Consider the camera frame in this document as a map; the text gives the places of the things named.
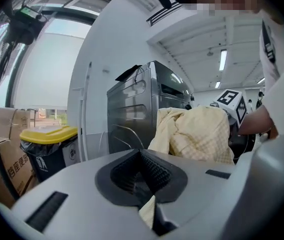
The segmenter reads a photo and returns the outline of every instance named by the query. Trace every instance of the trash bin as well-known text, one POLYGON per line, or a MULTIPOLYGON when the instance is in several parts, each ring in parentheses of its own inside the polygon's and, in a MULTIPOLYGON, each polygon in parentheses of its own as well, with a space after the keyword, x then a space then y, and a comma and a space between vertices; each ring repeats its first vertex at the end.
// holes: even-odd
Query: trash bin
POLYGON ((79 162, 77 128, 46 126, 25 129, 21 149, 30 158, 39 182, 79 162))

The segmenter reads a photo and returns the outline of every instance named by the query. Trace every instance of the black slot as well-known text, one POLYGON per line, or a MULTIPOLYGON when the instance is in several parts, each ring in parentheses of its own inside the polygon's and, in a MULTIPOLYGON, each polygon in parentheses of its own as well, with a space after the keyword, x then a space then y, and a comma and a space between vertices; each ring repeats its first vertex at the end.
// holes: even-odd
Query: black slot
POLYGON ((164 84, 161 84, 161 87, 162 87, 162 92, 165 93, 165 94, 170 94, 170 95, 176 96, 180 99, 184 98, 184 94, 181 93, 180 91, 176 90, 176 89, 173 89, 173 88, 171 88, 167 85, 164 85, 164 84))
POLYGON ((25 222, 37 231, 43 232, 67 197, 68 194, 65 193, 52 193, 25 222))
POLYGON ((212 175, 212 176, 215 176, 215 177, 219 177, 219 178, 222 178, 222 179, 226 179, 226 180, 228 178, 230 178, 230 176, 231 176, 230 173, 217 171, 217 170, 207 170, 206 174, 209 174, 209 175, 212 175))

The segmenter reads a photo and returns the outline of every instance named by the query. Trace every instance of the yellow bin lid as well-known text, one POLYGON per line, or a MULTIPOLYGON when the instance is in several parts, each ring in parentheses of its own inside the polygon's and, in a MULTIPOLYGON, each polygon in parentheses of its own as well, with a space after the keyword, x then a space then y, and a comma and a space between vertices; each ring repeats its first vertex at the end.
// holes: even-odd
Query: yellow bin lid
POLYGON ((77 134, 77 127, 41 126, 25 129, 20 134, 23 141, 37 144, 56 144, 70 139, 77 134))

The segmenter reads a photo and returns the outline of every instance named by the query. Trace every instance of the stainless steel dryer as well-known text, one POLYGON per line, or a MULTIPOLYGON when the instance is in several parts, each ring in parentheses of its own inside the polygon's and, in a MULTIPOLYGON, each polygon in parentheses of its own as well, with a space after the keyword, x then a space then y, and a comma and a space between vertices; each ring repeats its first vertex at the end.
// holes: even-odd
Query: stainless steel dryer
POLYGON ((157 111, 184 109, 191 98, 183 79, 158 61, 129 69, 122 76, 107 92, 111 154, 148 148, 156 132, 157 111))

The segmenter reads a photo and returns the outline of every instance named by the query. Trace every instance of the ceiling light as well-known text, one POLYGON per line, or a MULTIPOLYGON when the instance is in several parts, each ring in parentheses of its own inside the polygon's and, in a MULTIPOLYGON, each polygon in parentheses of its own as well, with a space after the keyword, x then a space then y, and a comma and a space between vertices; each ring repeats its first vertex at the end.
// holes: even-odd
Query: ceiling light
POLYGON ((257 82, 257 84, 259 85, 260 83, 262 83, 265 80, 265 78, 263 77, 260 81, 257 82))
POLYGON ((176 76, 176 74, 172 73, 172 77, 174 77, 174 78, 178 81, 179 84, 181 83, 180 79, 178 79, 178 77, 176 76))
POLYGON ((221 50, 221 61, 219 71, 223 71, 226 63, 227 50, 221 50))

